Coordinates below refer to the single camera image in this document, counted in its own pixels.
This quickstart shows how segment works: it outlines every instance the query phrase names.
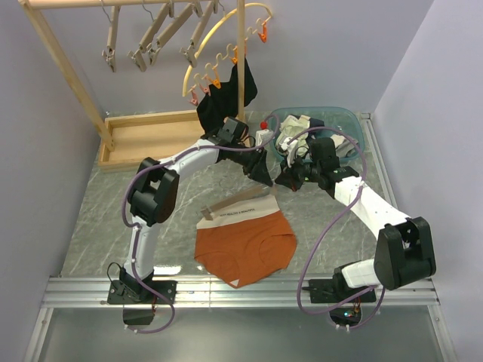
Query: glass panel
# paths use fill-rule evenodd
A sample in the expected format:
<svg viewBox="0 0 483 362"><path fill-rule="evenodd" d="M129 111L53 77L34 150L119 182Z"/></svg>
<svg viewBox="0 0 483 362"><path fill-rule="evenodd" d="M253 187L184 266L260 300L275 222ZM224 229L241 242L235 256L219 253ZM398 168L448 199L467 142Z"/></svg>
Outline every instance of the glass panel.
<svg viewBox="0 0 483 362"><path fill-rule="evenodd" d="M350 333L336 331L327 318L295 308L178 309L166 331L141 336L123 329L118 309L57 309L40 360L442 360L427 307L383 307Z"/></svg>

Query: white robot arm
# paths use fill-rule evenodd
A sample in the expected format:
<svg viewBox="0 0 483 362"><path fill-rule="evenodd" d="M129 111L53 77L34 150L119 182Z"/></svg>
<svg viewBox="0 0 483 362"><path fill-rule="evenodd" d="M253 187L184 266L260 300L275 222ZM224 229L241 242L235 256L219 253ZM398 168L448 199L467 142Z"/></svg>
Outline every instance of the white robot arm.
<svg viewBox="0 0 483 362"><path fill-rule="evenodd" d="M136 260L131 256L136 240L133 231L131 248L119 282L128 295L139 301L149 298L149 293L140 287L137 276L149 284L154 272L154 252L162 223L172 214L180 181L223 159L231 159L243 166L244 173L258 182L272 185L266 169L266 151L249 152L200 149L201 146L229 146L244 148L240 143L248 130L245 124L229 119L216 136L205 137L191 152L170 166L158 168L139 178L128 197L133 221L140 227ZM363 186L361 197L352 207L352 212L371 230L377 238L376 255L373 259L342 265L334 271L334 288L347 292L353 288L382 284L389 290L427 278L435 273L435 259L429 225L422 218L412 219L384 201L351 167L341 167L335 155L334 141L330 138L317 139L310 145L311 164L296 158L290 165L281 163L281 173L275 183L298 190L304 182L315 182L332 198L349 205ZM147 158L140 165L141 170L170 159L155 161ZM155 189L152 182L159 182Z"/></svg>

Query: laundry basket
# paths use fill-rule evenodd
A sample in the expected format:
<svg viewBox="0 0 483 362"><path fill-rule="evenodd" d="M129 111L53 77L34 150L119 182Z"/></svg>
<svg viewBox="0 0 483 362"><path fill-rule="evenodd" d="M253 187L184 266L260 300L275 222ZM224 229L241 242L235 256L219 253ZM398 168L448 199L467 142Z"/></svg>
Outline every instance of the laundry basket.
<svg viewBox="0 0 483 362"><path fill-rule="evenodd" d="M288 115L307 115L312 118L320 119L324 121L327 127L336 128L352 138L358 140L358 146L361 151L365 149L364 134L362 133L361 125L354 113L347 109L340 107L296 107L296 108L280 108L272 112L272 115L277 115L282 123ZM271 117L268 121L269 129L274 130L277 125L276 120ZM284 157L275 148L275 142L280 132L277 132L275 138L270 143L270 147L277 157L277 160L283 161ZM329 130L321 130L315 137L330 137L334 132ZM352 150L352 153L348 157L340 159L340 162L346 163L359 157L356 150ZM310 159L305 159L305 162L311 162Z"/></svg>

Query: white wall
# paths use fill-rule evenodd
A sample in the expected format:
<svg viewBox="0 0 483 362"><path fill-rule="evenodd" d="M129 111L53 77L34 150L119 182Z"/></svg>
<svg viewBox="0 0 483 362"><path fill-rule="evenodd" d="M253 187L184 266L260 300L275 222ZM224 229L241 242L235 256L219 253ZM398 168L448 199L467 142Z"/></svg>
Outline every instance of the white wall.
<svg viewBox="0 0 483 362"><path fill-rule="evenodd" d="M375 112L399 206L432 226L435 286L465 362L483 356L481 19L481 0L435 0Z"/></svg>
<svg viewBox="0 0 483 362"><path fill-rule="evenodd" d="M16 1L0 11L0 360L22 359L99 139Z"/></svg>
<svg viewBox="0 0 483 362"><path fill-rule="evenodd" d="M234 0L225 0L227 10ZM343 106L373 111L411 43L432 0L265 0L273 9L269 40L248 42L248 61L259 95L252 109L283 106ZM147 5L154 14L160 5ZM193 15L162 51L154 67L139 72L126 57L135 50L151 20L140 6L126 6L119 18L118 72L111 73L100 53L106 46L106 15L101 8L46 11L65 48L86 74L100 105L133 113L192 107L181 97L188 66L179 49L188 45L198 18ZM210 29L220 18L214 15ZM247 9L247 26L265 17ZM235 41L236 17L205 48L201 65ZM228 60L220 75L229 77Z"/></svg>

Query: wooden drying rack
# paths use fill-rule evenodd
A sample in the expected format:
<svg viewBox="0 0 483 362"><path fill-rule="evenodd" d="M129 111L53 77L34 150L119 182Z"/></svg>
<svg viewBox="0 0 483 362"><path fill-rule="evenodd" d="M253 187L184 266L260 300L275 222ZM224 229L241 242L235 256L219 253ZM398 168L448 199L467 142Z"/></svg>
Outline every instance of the wooden drying rack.
<svg viewBox="0 0 483 362"><path fill-rule="evenodd" d="M190 0L19 0L72 92L84 107L101 137L99 167L103 170L133 169L145 157L165 158L191 146L203 134L196 111L164 112L109 117L103 120L72 64L52 32L42 10L125 5L151 5ZM237 0L238 15L238 119L245 120L245 0Z"/></svg>

